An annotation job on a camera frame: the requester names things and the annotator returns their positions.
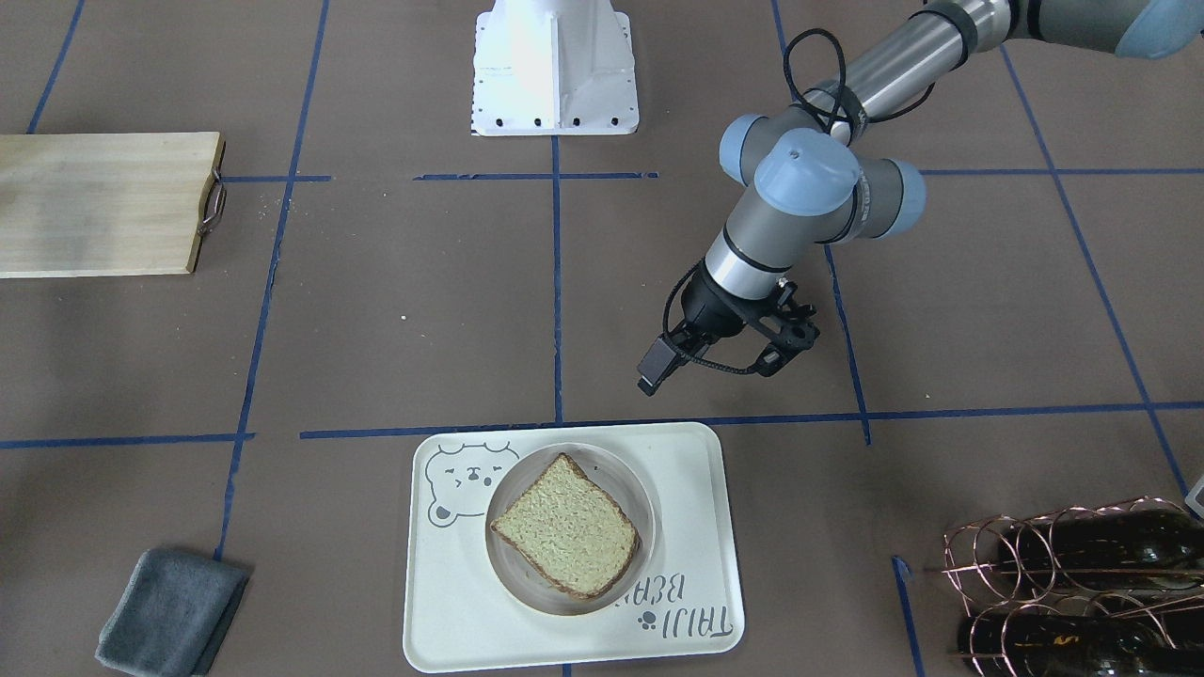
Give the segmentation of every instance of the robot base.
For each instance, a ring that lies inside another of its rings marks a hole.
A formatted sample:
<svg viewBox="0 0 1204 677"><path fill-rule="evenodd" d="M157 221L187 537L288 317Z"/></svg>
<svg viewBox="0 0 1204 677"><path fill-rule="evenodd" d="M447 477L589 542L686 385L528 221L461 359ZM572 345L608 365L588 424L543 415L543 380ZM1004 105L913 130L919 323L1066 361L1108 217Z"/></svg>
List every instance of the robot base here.
<svg viewBox="0 0 1204 677"><path fill-rule="evenodd" d="M631 134L639 125L631 20L609 0L497 0L477 18L472 131Z"/></svg>

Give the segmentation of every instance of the metal handle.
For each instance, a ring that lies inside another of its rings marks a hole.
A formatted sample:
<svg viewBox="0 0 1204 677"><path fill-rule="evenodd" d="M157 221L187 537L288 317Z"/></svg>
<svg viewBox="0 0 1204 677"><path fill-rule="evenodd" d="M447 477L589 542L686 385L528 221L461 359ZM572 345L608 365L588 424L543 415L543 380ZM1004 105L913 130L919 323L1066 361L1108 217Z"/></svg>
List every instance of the metal handle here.
<svg viewBox="0 0 1204 677"><path fill-rule="evenodd" d="M197 230L202 236L213 232L213 229L222 220L222 213L225 212L225 182L222 181L222 173L214 169L213 186L209 187L209 196L205 200L205 216L201 217L201 228Z"/></svg>

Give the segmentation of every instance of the black cable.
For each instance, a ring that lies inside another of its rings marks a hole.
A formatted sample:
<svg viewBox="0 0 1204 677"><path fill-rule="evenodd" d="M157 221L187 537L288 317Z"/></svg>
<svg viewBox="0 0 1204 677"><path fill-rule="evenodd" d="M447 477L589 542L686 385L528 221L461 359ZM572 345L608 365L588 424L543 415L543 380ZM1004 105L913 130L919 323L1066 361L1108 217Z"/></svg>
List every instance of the black cable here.
<svg viewBox="0 0 1204 677"><path fill-rule="evenodd" d="M696 365L722 371L724 373L734 373L736 376L748 376L750 373L756 373L756 363L752 363L744 369L738 369L721 363L713 363L710 360L704 360L702 358L691 355L690 353L683 351L680 346L673 342L673 337L671 336L669 332L669 312L672 312L673 310L673 300L677 299L678 292L681 290L681 287L685 287L687 279L694 277L694 273L698 271L698 267L701 265L702 261L694 264L694 266L691 266L690 270L686 271L685 276L683 276L681 279L678 279L678 283L673 285L673 290L669 292L669 298L665 300L665 314L661 316L661 331L663 331L665 334L665 342L668 343L669 348L673 348L673 352L677 353L678 357L692 361Z"/></svg>
<svg viewBox="0 0 1204 677"><path fill-rule="evenodd" d="M928 0L923 0L923 4L927 5ZM813 35L819 35L825 40L827 40L832 45L832 49L836 52L836 61L838 69L836 92L834 93L825 92L825 94L832 96L833 99L833 105L831 111L825 111L819 106L815 106L810 101L807 101L803 98L803 94L798 92L798 87L795 84L795 72L793 67L790 65L790 55L795 51L795 47L803 40L811 37ZM844 58L844 48L840 46L840 41L834 35L832 35L832 33L822 28L813 28L796 35L795 39L791 40L789 45L786 45L785 51L783 51L781 70L783 75L785 75L786 77L786 87L790 88L790 95L793 96L796 101L798 101L798 105L802 106L804 111L807 111L808 113L810 113L813 118L815 118L815 122L824 128L825 134L832 134L832 128L838 122L843 122L845 124L849 124L850 126L852 125L852 118L840 114L840 101L844 99L844 93L846 89L845 83L848 81L848 64L845 63ZM893 113L879 118L869 118L866 122L868 124L878 124L901 118L922 106L923 102L928 100L928 96L932 95L932 90L936 87L937 83L933 82L932 84L928 86L927 89L923 90L923 94L921 94L920 98L915 100L915 102L908 105L904 108L895 111Z"/></svg>
<svg viewBox="0 0 1204 677"><path fill-rule="evenodd" d="M790 65L790 54L795 51L795 47L797 47L798 43L802 42L803 40L811 37L813 35L819 35L825 40L827 40L832 45L832 49L836 51L838 76L836 84L836 96L833 98L834 100L832 101L831 111L825 111L819 106L815 106L810 101L803 99L802 93L798 92L798 87L795 84L795 72ZM822 120L820 120L819 116L827 117L827 123L824 128L825 134L832 134L832 126L836 125L836 123L838 122L852 124L852 119L839 114L840 99L844 96L844 83L845 83L845 76L848 75L848 67L844 61L844 48L840 47L840 41L837 40L836 36L832 35L830 31L822 28L813 28L796 35L795 39L791 40L789 45L786 45L786 49L783 51L781 53L781 71L783 75L786 76L786 87L790 88L790 95L793 96L796 101L798 101L798 105L802 106L804 111L810 113L811 117L814 117L815 120L821 124L824 123Z"/></svg>

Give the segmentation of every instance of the bear illustration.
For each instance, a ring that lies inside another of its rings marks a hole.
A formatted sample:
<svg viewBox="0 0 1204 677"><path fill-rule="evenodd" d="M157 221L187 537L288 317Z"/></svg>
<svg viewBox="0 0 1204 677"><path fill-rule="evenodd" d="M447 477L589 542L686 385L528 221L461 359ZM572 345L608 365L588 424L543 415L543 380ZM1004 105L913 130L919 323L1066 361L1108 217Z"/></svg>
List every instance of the bear illustration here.
<svg viewBox="0 0 1204 677"><path fill-rule="evenodd" d="M497 482L518 460L509 442L496 449L488 443L460 445L450 452L441 446L426 461L426 481L435 496L427 519L436 526L450 526L458 517L485 514Z"/></svg>

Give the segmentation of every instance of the blue joint cap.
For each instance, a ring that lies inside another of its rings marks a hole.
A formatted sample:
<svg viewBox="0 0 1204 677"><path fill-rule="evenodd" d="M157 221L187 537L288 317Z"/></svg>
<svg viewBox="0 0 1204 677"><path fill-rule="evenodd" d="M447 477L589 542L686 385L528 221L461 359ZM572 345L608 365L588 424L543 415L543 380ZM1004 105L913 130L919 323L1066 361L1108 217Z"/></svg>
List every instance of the blue joint cap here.
<svg viewBox="0 0 1204 677"><path fill-rule="evenodd" d="M899 213L895 217L895 223L885 232L875 237L890 237L911 230L923 214L923 206L928 201L928 188L923 183L923 175L915 169L911 163L893 160L887 158L899 170L903 177L903 201L899 204Z"/></svg>
<svg viewBox="0 0 1204 677"><path fill-rule="evenodd" d="M744 154L744 140L749 136L749 130L756 120L763 118L756 113L748 113L736 118L727 125L724 137L719 140L719 166L724 167L724 173L736 179L736 183L746 186L740 172L740 157Z"/></svg>
<svg viewBox="0 0 1204 677"><path fill-rule="evenodd" d="M818 217L843 205L860 176L861 163L844 143L799 128L781 135L757 165L752 183L779 212Z"/></svg>
<svg viewBox="0 0 1204 677"><path fill-rule="evenodd" d="M1117 57L1161 59L1187 47L1204 30L1200 0L1150 0L1116 45Z"/></svg>

